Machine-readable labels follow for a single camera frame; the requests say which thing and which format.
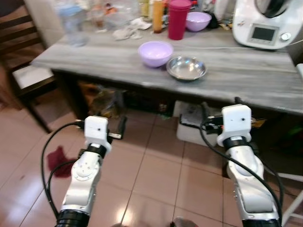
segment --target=tiled floor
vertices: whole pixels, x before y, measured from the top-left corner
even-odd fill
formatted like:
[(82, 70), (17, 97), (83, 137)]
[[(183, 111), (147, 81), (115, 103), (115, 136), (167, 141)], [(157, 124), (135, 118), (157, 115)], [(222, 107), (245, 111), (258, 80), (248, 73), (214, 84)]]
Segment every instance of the tiled floor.
[[(75, 119), (54, 94), (37, 108), (52, 128)], [(167, 227), (177, 216), (200, 227), (241, 226), (233, 184), (222, 177), (220, 157), (208, 148), (176, 139), (175, 119), (163, 121), (138, 111), (128, 111), (128, 117), (125, 139), (114, 141), (104, 160), (90, 227), (121, 222), (128, 227)], [(55, 219), (39, 169), (49, 135), (24, 110), (2, 109), (0, 125), (0, 227), (53, 227)], [(63, 145), (67, 156), (76, 157), (83, 143), (82, 132), (71, 127), (54, 138), (49, 151)], [(53, 179), (57, 207), (68, 185), (69, 179)], [(284, 208), (302, 189), (293, 183), (287, 183), (287, 188)], [(303, 222), (293, 218), (287, 226), (301, 227)]]

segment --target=black cable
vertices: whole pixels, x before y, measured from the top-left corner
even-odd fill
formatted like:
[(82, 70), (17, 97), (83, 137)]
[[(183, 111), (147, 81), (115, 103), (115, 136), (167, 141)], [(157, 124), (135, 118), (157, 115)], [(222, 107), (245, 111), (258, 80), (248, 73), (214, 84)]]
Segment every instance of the black cable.
[(62, 166), (64, 165), (68, 165), (68, 164), (71, 164), (71, 163), (74, 163), (76, 162), (77, 160), (72, 160), (72, 161), (68, 161), (68, 162), (63, 162), (61, 163), (60, 165), (56, 166), (50, 173), (49, 177), (48, 177), (48, 181), (47, 181), (47, 184), (46, 184), (46, 190), (47, 190), (47, 193), (49, 194), (50, 196), (50, 200), (53, 201), (53, 197), (52, 197), (52, 194), (51, 194), (51, 181), (52, 181), (52, 177), (54, 175), (54, 173), (60, 169)]
[(271, 187), (261, 178), (259, 177), (257, 174), (255, 174), (255, 172), (253, 172), (251, 169), (249, 169), (248, 167), (246, 167), (245, 165), (243, 165), (242, 163), (238, 162), (236, 159), (233, 159), (232, 157), (229, 157), (228, 155), (226, 154), (223, 154), (221, 153), (220, 151), (216, 150), (209, 142), (208, 140), (206, 139), (204, 133), (203, 133), (203, 126), (204, 126), (204, 123), (201, 123), (200, 125), (200, 135), (203, 139), (203, 141), (207, 144), (207, 146), (212, 150), (214, 151), (216, 154), (222, 156), (223, 158), (227, 159), (227, 160), (230, 160), (232, 161), (233, 163), (237, 164), (238, 166), (242, 167), (243, 169), (245, 169), (247, 172), (249, 172), (251, 175), (253, 175), (257, 180), (259, 180), (267, 189), (268, 191), (270, 192), (270, 194), (273, 196), (274, 198), (274, 201), (276, 203), (276, 206), (277, 206), (277, 212), (278, 212), (278, 215), (279, 215), (279, 222), (281, 223), (282, 222), (282, 209), (281, 209), (281, 204), (276, 196), (276, 194), (274, 193), (274, 191), (271, 189)]
[[(249, 106), (249, 104), (244, 102), (240, 97), (235, 97), (235, 103)], [(270, 168), (268, 166), (268, 164), (266, 162), (264, 162), (264, 160), (262, 160), (262, 158), (259, 155), (257, 155), (257, 157), (261, 160), (263, 165), (273, 173), (273, 175), (276, 177), (276, 180), (278, 181), (278, 187), (279, 187), (279, 191), (280, 191), (279, 202), (280, 202), (280, 205), (282, 208), (283, 201), (284, 201), (284, 186), (283, 186), (282, 180), (281, 180), (279, 174), (275, 170)]]
[(47, 191), (47, 187), (46, 187), (46, 183), (45, 183), (45, 174), (44, 174), (44, 154), (45, 154), (45, 151), (46, 151), (46, 148), (47, 148), (47, 145), (49, 144), (49, 142), (52, 140), (52, 138), (59, 132), (61, 131), (62, 129), (70, 126), (70, 125), (76, 125), (78, 126), (80, 122), (72, 122), (72, 123), (68, 123), (68, 124), (65, 124), (63, 126), (61, 126), (60, 128), (58, 128), (56, 131), (54, 131), (52, 133), (52, 135), (50, 136), (50, 138), (48, 138), (47, 142), (45, 143), (44, 147), (43, 147), (43, 150), (42, 150), (42, 154), (41, 154), (41, 161), (40, 161), (40, 168), (41, 168), (41, 178), (42, 178), (42, 183), (43, 183), (43, 189), (44, 189), (44, 192), (46, 194), (46, 197), (48, 199), (48, 202), (53, 210), (53, 213), (55, 215), (55, 217), (57, 218), (58, 217), (58, 211), (53, 203), (53, 199), (51, 197), (51, 195), (48, 193)]

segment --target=red cloth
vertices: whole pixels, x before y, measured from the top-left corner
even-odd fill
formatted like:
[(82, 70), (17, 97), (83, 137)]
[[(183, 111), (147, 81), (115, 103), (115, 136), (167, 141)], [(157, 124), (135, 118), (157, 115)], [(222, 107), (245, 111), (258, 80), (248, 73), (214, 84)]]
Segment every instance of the red cloth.
[[(72, 160), (75, 160), (75, 159), (68, 159), (65, 156), (62, 146), (58, 146), (57, 149), (54, 152), (47, 155), (48, 168), (49, 168), (50, 171), (55, 169), (58, 165), (60, 165), (64, 162), (72, 161)], [(61, 168), (59, 168), (54, 173), (54, 175), (56, 177), (69, 177), (69, 176), (71, 176), (71, 167), (72, 167), (72, 165), (73, 165), (73, 163), (62, 166)]]

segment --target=appliance display screen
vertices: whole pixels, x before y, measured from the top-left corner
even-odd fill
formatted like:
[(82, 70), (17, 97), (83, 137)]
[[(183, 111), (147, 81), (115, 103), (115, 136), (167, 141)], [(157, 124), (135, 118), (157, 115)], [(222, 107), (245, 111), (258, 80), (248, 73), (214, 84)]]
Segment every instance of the appliance display screen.
[(268, 28), (255, 27), (252, 38), (272, 41), (275, 30)]

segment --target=white kitchen appliance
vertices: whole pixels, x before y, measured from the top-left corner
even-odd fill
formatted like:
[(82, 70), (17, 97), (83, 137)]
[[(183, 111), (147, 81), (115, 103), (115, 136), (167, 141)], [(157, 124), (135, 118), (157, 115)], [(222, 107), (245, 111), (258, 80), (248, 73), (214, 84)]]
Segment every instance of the white kitchen appliance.
[(232, 33), (246, 46), (276, 50), (289, 45), (303, 24), (303, 0), (237, 0)]

